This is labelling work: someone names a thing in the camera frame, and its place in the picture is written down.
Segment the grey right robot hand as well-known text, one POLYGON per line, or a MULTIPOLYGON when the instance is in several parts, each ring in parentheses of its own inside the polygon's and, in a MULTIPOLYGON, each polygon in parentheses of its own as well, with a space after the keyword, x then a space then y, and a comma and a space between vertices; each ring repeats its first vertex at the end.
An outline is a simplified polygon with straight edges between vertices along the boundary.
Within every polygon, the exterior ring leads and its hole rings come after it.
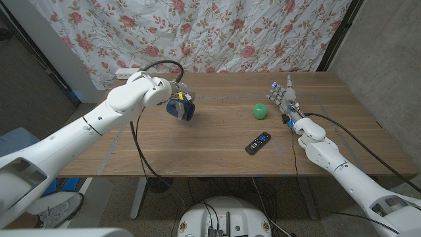
POLYGON ((298 120, 305 117, 299 110, 299 104, 290 74, 287 76, 286 87, 274 82, 270 93, 266 97, 278 106, 282 114, 282 122, 289 128, 293 128, 298 120))

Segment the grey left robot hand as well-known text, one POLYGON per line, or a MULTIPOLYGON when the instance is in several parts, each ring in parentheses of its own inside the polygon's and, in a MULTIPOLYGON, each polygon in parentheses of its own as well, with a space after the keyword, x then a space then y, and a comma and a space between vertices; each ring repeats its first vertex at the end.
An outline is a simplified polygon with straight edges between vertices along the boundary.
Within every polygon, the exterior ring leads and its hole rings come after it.
POLYGON ((179 120, 190 121, 195 112, 195 92, 183 82, 170 82, 172 94, 166 105, 166 111, 179 120))

